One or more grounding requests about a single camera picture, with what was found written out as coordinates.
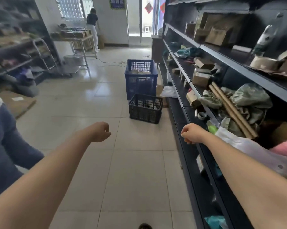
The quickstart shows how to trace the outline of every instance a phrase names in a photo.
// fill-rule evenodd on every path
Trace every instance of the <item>blue plastic crate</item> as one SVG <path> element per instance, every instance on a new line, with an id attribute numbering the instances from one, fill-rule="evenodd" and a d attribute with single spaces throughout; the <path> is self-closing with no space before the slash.
<path id="1" fill-rule="evenodd" d="M 151 74 L 133 74 L 133 70 Z M 128 59 L 125 71 L 127 99 L 130 100 L 136 93 L 156 96 L 157 75 L 154 60 Z"/>

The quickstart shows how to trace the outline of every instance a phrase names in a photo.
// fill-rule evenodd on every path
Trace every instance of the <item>paper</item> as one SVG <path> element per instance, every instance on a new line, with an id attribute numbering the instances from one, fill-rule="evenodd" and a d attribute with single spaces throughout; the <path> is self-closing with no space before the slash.
<path id="1" fill-rule="evenodd" d="M 15 97 L 15 98 L 12 98 L 12 100 L 19 101 L 19 100 L 24 100 L 24 98 L 22 98 L 22 97 Z"/>

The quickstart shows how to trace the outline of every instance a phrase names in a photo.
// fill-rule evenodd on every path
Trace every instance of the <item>fist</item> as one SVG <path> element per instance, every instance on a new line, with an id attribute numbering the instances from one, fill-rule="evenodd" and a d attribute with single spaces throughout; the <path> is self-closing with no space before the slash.
<path id="1" fill-rule="evenodd" d="M 110 137 L 110 127 L 106 122 L 96 122 L 85 129 L 92 136 L 92 142 L 102 142 Z"/>
<path id="2" fill-rule="evenodd" d="M 187 144 L 195 144 L 202 143 L 202 138 L 206 133 L 208 132 L 200 126 L 190 123 L 184 126 L 181 136 L 184 138 Z"/>

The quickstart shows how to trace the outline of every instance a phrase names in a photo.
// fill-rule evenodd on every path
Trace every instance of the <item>tile floor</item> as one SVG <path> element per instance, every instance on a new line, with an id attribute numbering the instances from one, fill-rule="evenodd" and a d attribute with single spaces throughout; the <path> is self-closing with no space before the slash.
<path id="1" fill-rule="evenodd" d="M 196 229 L 170 125 L 131 120 L 125 67 L 111 62 L 146 59 L 150 49 L 106 48 L 72 79 L 45 80 L 31 110 L 17 121 L 32 146 L 49 153 L 74 131 L 97 121 L 111 137 L 91 144 L 80 162 L 51 229 Z"/>

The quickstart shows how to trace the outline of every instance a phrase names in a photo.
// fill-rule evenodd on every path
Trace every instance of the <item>black plastic crate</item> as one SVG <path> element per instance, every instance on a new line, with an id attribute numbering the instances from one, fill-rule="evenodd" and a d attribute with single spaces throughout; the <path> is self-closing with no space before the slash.
<path id="1" fill-rule="evenodd" d="M 162 98 L 135 94 L 129 102 L 130 118 L 158 124 L 161 119 L 162 105 Z"/>

